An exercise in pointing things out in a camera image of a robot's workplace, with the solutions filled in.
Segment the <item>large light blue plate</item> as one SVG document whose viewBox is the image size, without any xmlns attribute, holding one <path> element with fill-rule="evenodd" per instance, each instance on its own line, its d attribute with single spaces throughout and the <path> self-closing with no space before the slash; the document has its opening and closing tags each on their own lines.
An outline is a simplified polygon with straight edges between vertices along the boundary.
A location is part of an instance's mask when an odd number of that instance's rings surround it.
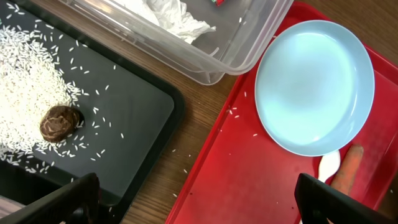
<svg viewBox="0 0 398 224">
<path fill-rule="evenodd" d="M 374 94 L 365 46 L 347 28 L 325 20 L 300 22 L 278 35 L 260 61 L 254 87 L 268 135 L 307 157 L 353 140 L 369 117 Z"/>
</svg>

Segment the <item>white rice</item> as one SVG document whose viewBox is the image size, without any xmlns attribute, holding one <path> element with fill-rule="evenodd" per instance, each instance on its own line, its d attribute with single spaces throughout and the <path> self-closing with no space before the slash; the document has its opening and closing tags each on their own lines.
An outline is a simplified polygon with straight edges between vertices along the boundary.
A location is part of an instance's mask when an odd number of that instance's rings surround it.
<svg viewBox="0 0 398 224">
<path fill-rule="evenodd" d="M 68 72 L 81 78 L 92 74 L 81 55 L 95 58 L 89 44 L 74 39 L 30 15 L 17 4 L 1 2 L 1 160 L 30 174 L 46 174 L 57 159 L 88 159 L 109 165 L 119 148 L 127 144 L 114 118 L 96 117 L 86 134 L 83 121 L 73 134 L 53 143 L 43 139 L 40 122 L 53 106 L 80 110 L 88 100 L 94 114 L 101 109 L 95 98 L 105 99 L 108 89 L 93 91 L 81 82 L 67 82 Z"/>
</svg>

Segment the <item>brown food scrap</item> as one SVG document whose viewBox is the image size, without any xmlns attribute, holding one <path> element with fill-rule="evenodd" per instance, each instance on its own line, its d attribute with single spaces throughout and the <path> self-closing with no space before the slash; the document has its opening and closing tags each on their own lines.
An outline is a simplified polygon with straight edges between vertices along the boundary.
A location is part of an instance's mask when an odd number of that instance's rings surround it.
<svg viewBox="0 0 398 224">
<path fill-rule="evenodd" d="M 73 134 L 83 120 L 83 114 L 75 108 L 53 106 L 40 122 L 40 133 L 44 140 L 57 143 Z"/>
</svg>

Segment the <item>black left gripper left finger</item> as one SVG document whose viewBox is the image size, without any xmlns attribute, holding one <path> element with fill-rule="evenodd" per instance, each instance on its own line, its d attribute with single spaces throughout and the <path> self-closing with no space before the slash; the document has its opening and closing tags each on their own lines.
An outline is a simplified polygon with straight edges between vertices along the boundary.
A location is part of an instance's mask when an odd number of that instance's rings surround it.
<svg viewBox="0 0 398 224">
<path fill-rule="evenodd" d="M 95 223 L 99 199 L 99 179 L 89 173 L 1 218 L 1 224 Z"/>
</svg>

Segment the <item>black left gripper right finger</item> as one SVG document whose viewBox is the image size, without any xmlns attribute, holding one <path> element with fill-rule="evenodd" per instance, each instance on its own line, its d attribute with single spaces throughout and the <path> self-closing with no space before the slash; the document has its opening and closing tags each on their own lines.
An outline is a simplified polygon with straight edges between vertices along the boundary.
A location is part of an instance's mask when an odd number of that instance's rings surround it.
<svg viewBox="0 0 398 224">
<path fill-rule="evenodd" d="M 306 173 L 299 174 L 294 196 L 303 223 L 395 224 Z"/>
</svg>

